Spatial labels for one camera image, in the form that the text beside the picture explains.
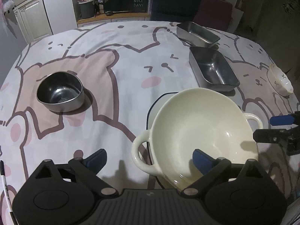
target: screw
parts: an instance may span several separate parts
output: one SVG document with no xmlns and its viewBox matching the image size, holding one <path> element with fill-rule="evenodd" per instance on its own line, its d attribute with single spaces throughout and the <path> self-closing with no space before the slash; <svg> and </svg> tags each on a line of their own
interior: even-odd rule
<svg viewBox="0 0 300 225">
<path fill-rule="evenodd" d="M 187 188 L 187 189 L 185 189 L 185 190 L 183 191 L 183 193 L 184 193 L 185 195 L 192 196 L 192 195 L 198 194 L 198 190 L 195 189 L 195 188 Z"/>
<path fill-rule="evenodd" d="M 114 193 L 116 193 L 116 190 L 114 188 L 101 189 L 101 194 L 103 194 L 103 195 L 113 195 Z"/>
</svg>

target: stainless steel tray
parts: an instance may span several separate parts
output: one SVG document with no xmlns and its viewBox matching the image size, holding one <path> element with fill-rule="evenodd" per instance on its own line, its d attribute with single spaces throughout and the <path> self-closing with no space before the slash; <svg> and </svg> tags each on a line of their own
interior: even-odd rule
<svg viewBox="0 0 300 225">
<path fill-rule="evenodd" d="M 177 25 L 177 37 L 192 46 L 212 47 L 220 39 L 206 28 L 187 21 Z"/>
<path fill-rule="evenodd" d="M 217 50 L 191 46 L 189 61 L 200 87 L 229 92 L 240 85 L 226 58 Z"/>
</svg>

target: bowl handle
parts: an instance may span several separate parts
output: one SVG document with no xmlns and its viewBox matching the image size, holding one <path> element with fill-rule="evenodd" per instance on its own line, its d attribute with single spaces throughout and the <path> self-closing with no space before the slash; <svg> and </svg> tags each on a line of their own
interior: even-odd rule
<svg viewBox="0 0 300 225">
<path fill-rule="evenodd" d="M 139 146 L 144 142 L 150 142 L 149 135 L 150 130 L 145 130 L 135 138 L 131 147 L 131 157 L 134 164 L 145 173 L 152 174 L 154 176 L 162 175 L 162 171 L 160 171 L 160 168 L 156 163 L 153 165 L 147 165 L 141 160 L 139 155 Z"/>
<path fill-rule="evenodd" d="M 262 121 L 259 119 L 258 116 L 254 115 L 254 114 L 252 114 L 252 113 L 244 113 L 244 114 L 245 114 L 245 117 L 246 117 L 247 120 L 252 119 L 252 120 L 256 121 L 257 124 L 258 124 L 258 128 L 259 128 L 259 129 L 263 129 L 263 123 L 262 123 Z"/>
</svg>

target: maroon chair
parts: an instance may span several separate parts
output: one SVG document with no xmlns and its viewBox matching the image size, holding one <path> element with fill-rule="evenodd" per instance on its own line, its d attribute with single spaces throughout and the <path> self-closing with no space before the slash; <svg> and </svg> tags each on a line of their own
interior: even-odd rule
<svg viewBox="0 0 300 225">
<path fill-rule="evenodd" d="M 227 31 L 232 4 L 222 0 L 202 0 L 193 22 L 204 27 Z"/>
</svg>

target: cartoon print tablecloth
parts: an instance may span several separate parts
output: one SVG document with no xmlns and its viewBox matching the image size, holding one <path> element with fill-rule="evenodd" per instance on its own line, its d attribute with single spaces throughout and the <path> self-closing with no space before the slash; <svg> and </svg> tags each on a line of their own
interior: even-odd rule
<svg viewBox="0 0 300 225">
<path fill-rule="evenodd" d="M 230 98 L 270 127 L 271 116 L 299 110 L 294 95 L 281 97 L 266 77 L 272 60 L 256 43 L 226 32 L 219 51 L 241 84 Z M 198 87 L 188 62 L 189 46 L 176 37 L 176 23 L 136 21 L 99 24 L 66 31 L 29 44 L 0 89 L 0 159 L 11 200 L 43 159 L 66 163 L 107 151 L 98 174 L 121 191 L 154 188 L 153 177 L 132 162 L 134 138 L 146 129 L 151 105 L 167 92 Z M 36 100 L 36 89 L 55 71 L 77 75 L 86 102 L 72 114 L 55 114 Z M 145 147 L 141 155 L 148 161 Z M 287 157 L 277 145 L 259 144 L 259 161 L 288 198 L 299 178 L 299 155 Z M 4 224 L 12 224 L 4 193 Z"/>
</svg>

